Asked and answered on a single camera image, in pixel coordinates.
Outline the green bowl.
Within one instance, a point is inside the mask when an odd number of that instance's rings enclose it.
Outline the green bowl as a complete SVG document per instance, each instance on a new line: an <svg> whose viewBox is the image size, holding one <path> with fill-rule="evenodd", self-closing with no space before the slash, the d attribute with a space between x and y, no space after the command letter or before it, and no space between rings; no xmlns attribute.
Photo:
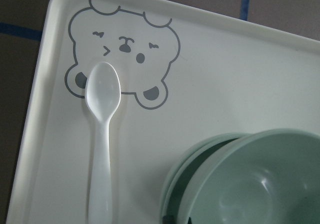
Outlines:
<svg viewBox="0 0 320 224"><path fill-rule="evenodd" d="M187 149L170 168L161 191L159 223L175 224L187 185L201 164L226 144L243 138L246 133L224 133L204 139Z"/></svg>
<svg viewBox="0 0 320 224"><path fill-rule="evenodd" d="M194 224L317 224L320 139L259 133L211 155L189 214Z"/></svg>

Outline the white bear tray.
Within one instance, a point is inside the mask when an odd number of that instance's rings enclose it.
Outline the white bear tray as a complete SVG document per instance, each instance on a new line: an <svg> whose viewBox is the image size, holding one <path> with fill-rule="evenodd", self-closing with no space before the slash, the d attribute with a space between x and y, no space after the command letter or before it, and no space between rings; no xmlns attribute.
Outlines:
<svg viewBox="0 0 320 224"><path fill-rule="evenodd" d="M116 69L113 220L158 224L165 177L224 133L320 132L320 43L166 0L50 0L6 221L88 221L94 120L84 84Z"/></svg>

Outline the white plastic spoon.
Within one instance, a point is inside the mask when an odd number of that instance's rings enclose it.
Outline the white plastic spoon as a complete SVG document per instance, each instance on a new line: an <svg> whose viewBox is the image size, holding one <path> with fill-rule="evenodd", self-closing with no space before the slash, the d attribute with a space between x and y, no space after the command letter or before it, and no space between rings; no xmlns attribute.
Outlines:
<svg viewBox="0 0 320 224"><path fill-rule="evenodd" d="M100 62L93 67L86 82L85 102L95 121L88 223L111 224L113 198L109 126L121 102L120 80L111 64Z"/></svg>

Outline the long blue tape line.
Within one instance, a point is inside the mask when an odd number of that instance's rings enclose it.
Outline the long blue tape line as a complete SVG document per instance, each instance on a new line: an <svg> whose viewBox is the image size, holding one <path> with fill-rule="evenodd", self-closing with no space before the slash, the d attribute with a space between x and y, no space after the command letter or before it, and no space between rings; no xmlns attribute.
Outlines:
<svg viewBox="0 0 320 224"><path fill-rule="evenodd" d="M243 21L249 20L251 0L241 0L239 9L239 19Z"/></svg>

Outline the crossing blue tape line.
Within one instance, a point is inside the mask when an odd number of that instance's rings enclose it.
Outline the crossing blue tape line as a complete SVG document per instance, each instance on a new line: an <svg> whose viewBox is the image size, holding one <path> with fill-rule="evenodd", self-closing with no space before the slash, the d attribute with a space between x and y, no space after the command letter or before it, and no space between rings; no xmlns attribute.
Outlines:
<svg viewBox="0 0 320 224"><path fill-rule="evenodd" d="M33 41L41 41L42 39L42 31L40 30L35 30L4 22L0 23L0 33Z"/></svg>

